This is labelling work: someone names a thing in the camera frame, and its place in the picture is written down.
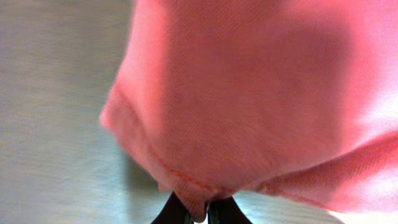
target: gray surface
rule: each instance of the gray surface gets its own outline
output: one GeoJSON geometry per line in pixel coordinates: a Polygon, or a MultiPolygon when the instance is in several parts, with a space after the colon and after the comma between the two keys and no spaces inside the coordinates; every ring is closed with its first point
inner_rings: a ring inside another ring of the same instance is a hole
{"type": "MultiPolygon", "coordinates": [[[[98,124],[127,0],[0,0],[0,223],[150,223],[167,194],[98,124]]],[[[240,193],[254,223],[338,223],[240,193]]]]}

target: black object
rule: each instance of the black object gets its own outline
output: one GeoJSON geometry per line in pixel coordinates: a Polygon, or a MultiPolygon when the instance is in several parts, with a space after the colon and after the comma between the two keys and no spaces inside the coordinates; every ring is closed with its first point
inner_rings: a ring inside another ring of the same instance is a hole
{"type": "MultiPolygon", "coordinates": [[[[251,224],[232,197],[211,202],[207,214],[208,224],[251,224]]],[[[152,224],[193,224],[193,220],[173,192],[152,224]]]]}
{"type": "Polygon", "coordinates": [[[193,224],[188,210],[173,192],[152,224],[193,224]]]}

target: pink cloth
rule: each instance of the pink cloth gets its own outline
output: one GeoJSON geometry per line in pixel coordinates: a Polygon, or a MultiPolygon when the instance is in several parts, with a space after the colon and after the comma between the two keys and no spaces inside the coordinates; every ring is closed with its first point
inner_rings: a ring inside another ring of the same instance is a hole
{"type": "Polygon", "coordinates": [[[101,115],[196,220],[253,190],[398,211],[398,1],[138,0],[101,115]]]}

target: stitching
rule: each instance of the stitching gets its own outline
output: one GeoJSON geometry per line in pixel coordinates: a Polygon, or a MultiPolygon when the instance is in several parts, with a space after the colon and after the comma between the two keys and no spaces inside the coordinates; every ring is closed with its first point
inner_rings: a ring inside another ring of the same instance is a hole
{"type": "MultiPolygon", "coordinates": [[[[120,89],[119,85],[115,84],[114,90],[113,90],[113,91],[117,91],[117,92],[119,93],[119,95],[121,96],[121,98],[123,99],[123,101],[124,101],[124,102],[127,102],[126,104],[128,105],[129,109],[131,110],[133,116],[135,116],[134,119],[136,119],[137,122],[139,123],[139,126],[142,127],[142,124],[139,122],[138,117],[134,114],[134,111],[135,111],[134,108],[132,107],[132,105],[130,104],[130,102],[127,100],[127,97],[125,96],[125,94],[123,93],[123,91],[120,89]]],[[[165,170],[169,171],[172,175],[178,177],[179,179],[182,179],[183,181],[186,181],[186,182],[189,182],[189,183],[191,183],[191,184],[193,184],[193,185],[196,185],[196,186],[198,186],[198,187],[200,187],[200,188],[202,188],[202,189],[206,189],[206,190],[213,191],[213,192],[217,192],[217,191],[220,191],[220,190],[221,190],[221,191],[227,191],[227,192],[230,193],[230,194],[234,194],[234,193],[236,193],[237,191],[239,191],[239,190],[229,189],[229,188],[227,188],[227,187],[215,187],[215,186],[207,185],[207,184],[204,184],[203,182],[201,182],[200,180],[193,179],[193,178],[189,177],[188,175],[185,175],[184,173],[182,173],[182,172],[180,172],[180,171],[178,171],[178,170],[175,170],[174,168],[172,168],[171,166],[169,166],[162,158],[160,158],[160,156],[154,151],[154,148],[153,148],[152,145],[148,142],[146,136],[144,136],[144,139],[145,139],[145,142],[146,142],[147,145],[148,145],[148,149],[149,149],[150,153],[156,158],[156,160],[159,161],[159,164],[160,164],[165,170]]],[[[323,203],[321,203],[321,202],[318,202],[318,201],[316,201],[316,200],[309,199],[309,198],[305,198],[305,197],[298,196],[298,195],[295,195],[295,194],[287,193],[287,192],[285,192],[285,191],[283,191],[283,190],[277,188],[276,186],[274,186],[274,185],[272,185],[272,184],[268,184],[268,183],[265,183],[265,182],[264,182],[264,185],[265,185],[266,187],[268,187],[268,188],[271,188],[274,192],[276,192],[277,195],[282,195],[282,196],[285,196],[285,197],[289,197],[289,198],[291,198],[292,200],[296,200],[296,201],[299,201],[299,202],[309,203],[309,204],[311,204],[311,205],[313,205],[313,206],[316,206],[316,207],[320,207],[320,208],[324,208],[324,209],[327,209],[327,210],[331,210],[331,211],[336,211],[336,212],[338,212],[338,210],[329,208],[329,207],[326,206],[325,204],[323,204],[323,203]]]]}

